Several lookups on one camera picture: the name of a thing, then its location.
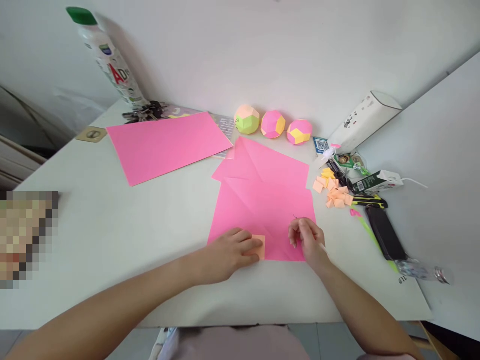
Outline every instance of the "pile of paper squares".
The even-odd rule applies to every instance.
[[[321,176],[317,176],[313,189],[317,193],[321,193],[324,188],[328,189],[327,208],[344,208],[345,205],[352,206],[354,197],[349,194],[349,188],[346,186],[339,187],[340,182],[335,178],[334,172],[329,167],[323,169]]]

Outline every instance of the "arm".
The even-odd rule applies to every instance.
[[[424,359],[399,322],[368,292],[332,264],[320,246],[325,246],[324,232],[312,220],[295,219],[290,225],[289,238],[294,247],[298,238],[302,240],[306,262],[325,285],[363,351],[370,355],[408,354],[418,360]]]
[[[262,241],[239,228],[207,247],[115,285],[56,317],[25,338],[6,360],[105,359],[153,310],[197,286],[228,280],[258,262],[244,256]]]

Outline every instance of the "paper ball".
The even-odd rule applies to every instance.
[[[277,110],[267,111],[261,120],[260,129],[267,138],[278,138],[285,130],[285,119]]]
[[[253,134],[260,125],[260,114],[250,105],[242,105],[235,113],[235,126],[245,135]]]
[[[312,135],[312,124],[307,120],[295,120],[286,131],[286,137],[294,145],[300,145],[310,140]]]

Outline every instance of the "hand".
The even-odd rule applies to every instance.
[[[318,271],[323,265],[330,264],[329,256],[322,249],[325,246],[324,231],[307,217],[293,220],[288,227],[288,237],[294,248],[301,241],[306,263]]]
[[[258,263],[257,254],[244,254],[262,245],[261,240],[252,238],[246,230],[237,227],[227,231],[203,249],[188,255],[193,262],[196,285],[224,282],[238,269]]]

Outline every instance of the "pink paper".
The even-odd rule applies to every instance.
[[[357,210],[354,210],[354,209],[350,209],[350,215],[353,216],[353,217],[359,217],[359,218],[362,218],[362,214],[359,213]]]
[[[265,260],[305,261],[301,246],[294,248],[288,236],[289,225],[296,217],[315,219],[310,190],[224,178],[208,243],[232,228],[242,228],[265,235]]]
[[[130,186],[232,147],[208,112],[106,129]]]
[[[235,178],[306,188],[309,165],[244,137],[238,138],[234,149],[234,159],[222,161],[213,179],[222,182],[224,178]]]

